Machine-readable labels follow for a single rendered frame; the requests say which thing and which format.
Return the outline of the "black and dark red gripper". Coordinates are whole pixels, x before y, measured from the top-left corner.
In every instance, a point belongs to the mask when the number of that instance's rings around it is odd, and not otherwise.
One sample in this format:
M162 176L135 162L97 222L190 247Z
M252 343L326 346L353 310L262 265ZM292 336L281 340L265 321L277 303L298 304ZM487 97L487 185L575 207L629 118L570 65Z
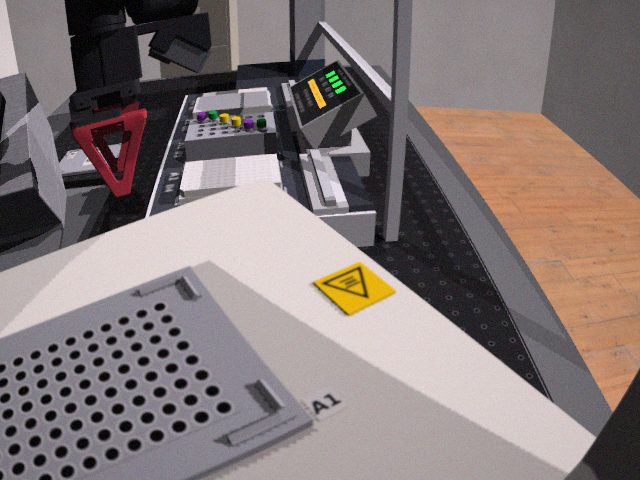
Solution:
M97 34L124 27L125 23L102 26L70 38L77 89L69 96L72 136L116 198L130 194L147 118L145 108L138 110L139 78L104 86ZM120 131L124 131L120 155L115 158L103 136ZM93 141L113 173L123 171L121 180L115 178Z

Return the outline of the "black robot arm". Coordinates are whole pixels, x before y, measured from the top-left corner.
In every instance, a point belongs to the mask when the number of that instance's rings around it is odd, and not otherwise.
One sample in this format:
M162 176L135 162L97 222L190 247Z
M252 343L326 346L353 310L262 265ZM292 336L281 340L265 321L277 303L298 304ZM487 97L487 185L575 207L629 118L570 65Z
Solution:
M197 5L198 0L65 0L69 36L126 23L125 9L135 24L97 34L104 86L142 78L138 36L153 32L148 56L200 73L212 44L208 12L193 15Z

